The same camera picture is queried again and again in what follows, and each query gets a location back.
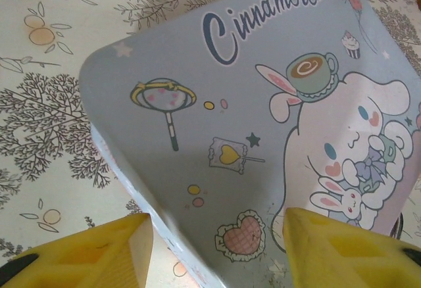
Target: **pink cheek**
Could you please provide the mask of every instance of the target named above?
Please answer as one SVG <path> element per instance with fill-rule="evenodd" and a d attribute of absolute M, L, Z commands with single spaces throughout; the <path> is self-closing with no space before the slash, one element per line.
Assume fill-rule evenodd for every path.
<path fill-rule="evenodd" d="M 327 175 L 329 175 L 329 177 L 335 178 L 341 173 L 341 165 L 339 164 L 339 162 L 335 162 L 334 165 L 327 165 L 324 168 L 324 171 Z"/>
<path fill-rule="evenodd" d="M 377 127 L 380 121 L 380 116 L 377 112 L 373 112 L 373 117 L 369 119 L 370 125 L 373 127 Z"/>

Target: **character eye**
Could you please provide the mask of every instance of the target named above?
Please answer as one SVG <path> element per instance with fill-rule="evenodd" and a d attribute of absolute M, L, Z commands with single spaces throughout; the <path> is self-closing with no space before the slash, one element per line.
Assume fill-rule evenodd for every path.
<path fill-rule="evenodd" d="M 336 151 L 335 148 L 332 147 L 330 143 L 324 144 L 324 152 L 331 160 L 336 160 Z"/>
<path fill-rule="evenodd" d="M 358 112 L 360 113 L 362 119 L 368 120 L 368 113 L 367 113 L 367 110 L 364 107 L 358 106 Z"/>

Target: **yellow plastic object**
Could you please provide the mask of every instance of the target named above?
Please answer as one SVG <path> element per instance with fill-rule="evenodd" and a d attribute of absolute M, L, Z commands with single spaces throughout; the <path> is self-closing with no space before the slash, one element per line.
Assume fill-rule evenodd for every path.
<path fill-rule="evenodd" d="M 286 210 L 284 240 L 294 288 L 421 287 L 421 250 L 406 242 L 301 208 Z"/>
<path fill-rule="evenodd" d="M 152 243 L 150 216 L 133 214 L 25 251 L 39 257 L 2 288 L 143 288 Z"/>

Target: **heart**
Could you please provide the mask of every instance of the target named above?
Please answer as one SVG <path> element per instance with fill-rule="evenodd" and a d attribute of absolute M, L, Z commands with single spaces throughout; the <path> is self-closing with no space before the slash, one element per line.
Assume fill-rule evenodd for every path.
<path fill-rule="evenodd" d="M 222 164 L 229 165 L 233 164 L 236 160 L 240 158 L 237 151 L 233 149 L 230 145 L 223 145 L 221 147 L 222 154 L 219 157 L 219 161 L 221 161 Z"/>
<path fill-rule="evenodd" d="M 369 120 L 370 125 L 373 127 L 377 127 L 377 125 L 379 124 L 379 119 L 380 117 L 379 117 L 378 112 L 373 112 L 373 117 L 371 117 Z"/>
<path fill-rule="evenodd" d="M 335 178 L 336 176 L 339 176 L 341 173 L 341 165 L 339 164 L 339 162 L 335 162 L 334 165 L 327 165 L 324 171 L 331 178 Z"/>
<path fill-rule="evenodd" d="M 260 237 L 259 222 L 255 217 L 248 216 L 241 221 L 239 228 L 234 228 L 224 234 L 225 246 L 236 254 L 253 254 L 259 248 Z"/>

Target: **tablecloth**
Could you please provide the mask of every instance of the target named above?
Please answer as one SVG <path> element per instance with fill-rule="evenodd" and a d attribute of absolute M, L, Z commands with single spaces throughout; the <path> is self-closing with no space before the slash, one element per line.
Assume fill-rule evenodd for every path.
<path fill-rule="evenodd" d="M 91 140 L 79 69 L 98 48 L 213 1 L 0 0 L 0 265 L 141 211 Z M 369 1 L 421 74 L 416 0 Z M 421 129 L 421 116 L 405 121 Z M 421 177 L 403 217 L 401 239 L 421 246 Z M 198 287 L 157 233 L 147 287 Z"/>

